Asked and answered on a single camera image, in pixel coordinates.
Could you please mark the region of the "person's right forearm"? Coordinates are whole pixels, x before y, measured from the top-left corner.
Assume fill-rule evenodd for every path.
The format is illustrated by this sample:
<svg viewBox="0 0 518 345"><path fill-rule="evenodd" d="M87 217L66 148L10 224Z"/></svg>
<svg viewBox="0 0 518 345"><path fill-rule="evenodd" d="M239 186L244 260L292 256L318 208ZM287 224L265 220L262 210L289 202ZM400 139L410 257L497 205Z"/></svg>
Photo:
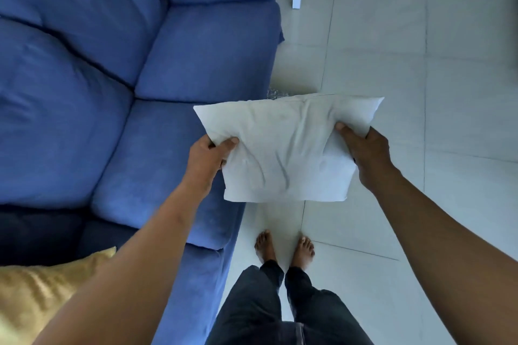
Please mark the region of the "person's right forearm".
<svg viewBox="0 0 518 345"><path fill-rule="evenodd" d="M369 176L421 287L458 345L518 345L518 262L455 221L396 168Z"/></svg>

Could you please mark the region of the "white pillow insert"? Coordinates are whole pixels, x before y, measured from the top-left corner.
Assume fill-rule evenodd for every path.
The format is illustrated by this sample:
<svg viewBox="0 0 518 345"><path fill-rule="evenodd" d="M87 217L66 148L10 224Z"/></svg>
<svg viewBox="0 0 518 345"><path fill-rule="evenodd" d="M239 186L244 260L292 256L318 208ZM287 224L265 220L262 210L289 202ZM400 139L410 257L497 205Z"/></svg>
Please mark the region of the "white pillow insert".
<svg viewBox="0 0 518 345"><path fill-rule="evenodd" d="M343 202L356 165L335 124L365 137L383 100L314 93L193 108L214 144L239 139L222 170L225 200Z"/></svg>

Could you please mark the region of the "person's left hand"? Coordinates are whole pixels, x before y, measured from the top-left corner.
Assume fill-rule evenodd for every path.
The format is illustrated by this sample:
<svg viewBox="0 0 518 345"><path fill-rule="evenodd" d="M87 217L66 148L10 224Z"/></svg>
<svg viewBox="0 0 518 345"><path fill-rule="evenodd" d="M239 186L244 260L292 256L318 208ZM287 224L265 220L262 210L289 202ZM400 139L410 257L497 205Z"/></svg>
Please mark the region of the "person's left hand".
<svg viewBox="0 0 518 345"><path fill-rule="evenodd" d="M207 196L217 172L229 157L214 156L210 147L215 145L208 134L204 134L190 149L182 183L200 198Z"/></svg>

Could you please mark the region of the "person's dark trousers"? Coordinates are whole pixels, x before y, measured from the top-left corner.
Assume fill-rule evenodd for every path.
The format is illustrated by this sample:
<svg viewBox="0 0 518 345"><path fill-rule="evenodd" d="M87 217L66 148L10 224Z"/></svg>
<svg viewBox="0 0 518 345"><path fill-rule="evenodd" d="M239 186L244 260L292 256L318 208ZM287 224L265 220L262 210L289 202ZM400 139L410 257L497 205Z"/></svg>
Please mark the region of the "person's dark trousers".
<svg viewBox="0 0 518 345"><path fill-rule="evenodd" d="M374 345L340 297L298 267L269 260L241 273L205 345Z"/></svg>

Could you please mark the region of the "person's right foot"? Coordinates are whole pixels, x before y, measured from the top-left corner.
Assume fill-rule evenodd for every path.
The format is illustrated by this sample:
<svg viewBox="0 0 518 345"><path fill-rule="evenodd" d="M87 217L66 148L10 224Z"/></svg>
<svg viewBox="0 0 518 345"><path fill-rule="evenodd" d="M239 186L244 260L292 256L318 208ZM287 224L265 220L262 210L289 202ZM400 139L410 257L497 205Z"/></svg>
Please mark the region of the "person's right foot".
<svg viewBox="0 0 518 345"><path fill-rule="evenodd" d="M290 268L299 268L305 271L309 265L313 262L313 258L315 256L314 244L311 239L307 236L300 237L295 251L293 253L293 257L291 263L289 265Z"/></svg>

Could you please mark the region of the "person's left foot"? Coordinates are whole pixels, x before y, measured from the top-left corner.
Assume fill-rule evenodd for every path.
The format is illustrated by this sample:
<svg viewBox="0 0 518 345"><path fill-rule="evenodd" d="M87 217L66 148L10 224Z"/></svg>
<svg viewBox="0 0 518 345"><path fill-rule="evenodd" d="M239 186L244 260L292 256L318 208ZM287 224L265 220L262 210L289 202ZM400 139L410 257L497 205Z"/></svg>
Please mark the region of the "person's left foot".
<svg viewBox="0 0 518 345"><path fill-rule="evenodd" d="M254 248L261 264L268 261L277 262L273 239L269 230L264 230L258 234Z"/></svg>

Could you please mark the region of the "person's right hand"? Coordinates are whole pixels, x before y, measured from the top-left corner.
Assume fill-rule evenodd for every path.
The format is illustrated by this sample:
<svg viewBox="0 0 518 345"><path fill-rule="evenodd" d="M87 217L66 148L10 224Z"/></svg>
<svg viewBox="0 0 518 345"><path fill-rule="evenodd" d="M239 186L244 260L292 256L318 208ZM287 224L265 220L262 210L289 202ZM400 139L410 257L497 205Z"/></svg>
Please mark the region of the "person's right hand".
<svg viewBox="0 0 518 345"><path fill-rule="evenodd" d="M401 175L393 164L388 139L370 127L363 145L346 145L359 169L360 182L374 195L387 189Z"/></svg>

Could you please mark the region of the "yellow cushion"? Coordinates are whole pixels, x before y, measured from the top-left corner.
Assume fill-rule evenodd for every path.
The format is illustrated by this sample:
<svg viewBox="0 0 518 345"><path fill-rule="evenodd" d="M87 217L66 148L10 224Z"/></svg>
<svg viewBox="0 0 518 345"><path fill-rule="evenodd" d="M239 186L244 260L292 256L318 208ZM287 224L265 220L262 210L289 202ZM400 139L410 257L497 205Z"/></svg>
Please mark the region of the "yellow cushion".
<svg viewBox="0 0 518 345"><path fill-rule="evenodd" d="M0 345L32 345L76 291L116 247L54 266L0 267Z"/></svg>

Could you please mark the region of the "person's left forearm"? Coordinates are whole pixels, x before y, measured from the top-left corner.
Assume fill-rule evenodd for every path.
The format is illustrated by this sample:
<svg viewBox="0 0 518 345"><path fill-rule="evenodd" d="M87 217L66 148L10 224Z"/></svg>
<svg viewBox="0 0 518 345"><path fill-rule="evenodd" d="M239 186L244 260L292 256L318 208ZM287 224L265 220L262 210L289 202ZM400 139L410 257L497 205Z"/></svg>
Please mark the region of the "person's left forearm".
<svg viewBox="0 0 518 345"><path fill-rule="evenodd" d="M210 190L185 177L159 210L59 310L33 345L150 345L195 214Z"/></svg>

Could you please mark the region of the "person's foot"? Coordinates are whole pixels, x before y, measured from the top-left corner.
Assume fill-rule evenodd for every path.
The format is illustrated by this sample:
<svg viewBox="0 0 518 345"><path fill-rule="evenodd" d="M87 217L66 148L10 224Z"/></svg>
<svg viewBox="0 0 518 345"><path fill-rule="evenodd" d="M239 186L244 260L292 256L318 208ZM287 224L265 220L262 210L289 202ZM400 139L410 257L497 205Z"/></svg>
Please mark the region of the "person's foot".
<svg viewBox="0 0 518 345"><path fill-rule="evenodd" d="M313 258L315 256L314 244L311 239L307 236L300 237L295 251L293 253L293 257L291 263L289 265L290 268L299 268L305 271L309 265L313 262Z"/></svg>
<svg viewBox="0 0 518 345"><path fill-rule="evenodd" d="M268 261L277 262L273 239L269 230L264 230L258 234L254 248L261 264Z"/></svg>

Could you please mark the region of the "blue fabric sofa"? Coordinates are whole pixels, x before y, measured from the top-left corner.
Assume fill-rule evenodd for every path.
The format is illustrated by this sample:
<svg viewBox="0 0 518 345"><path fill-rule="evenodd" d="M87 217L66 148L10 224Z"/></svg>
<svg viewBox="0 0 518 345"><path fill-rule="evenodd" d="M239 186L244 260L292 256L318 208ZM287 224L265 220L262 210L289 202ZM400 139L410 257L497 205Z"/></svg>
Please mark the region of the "blue fabric sofa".
<svg viewBox="0 0 518 345"><path fill-rule="evenodd" d="M276 0L0 0L0 267L130 240L182 182L196 105L266 97ZM218 171L153 345L203 344L244 203Z"/></svg>

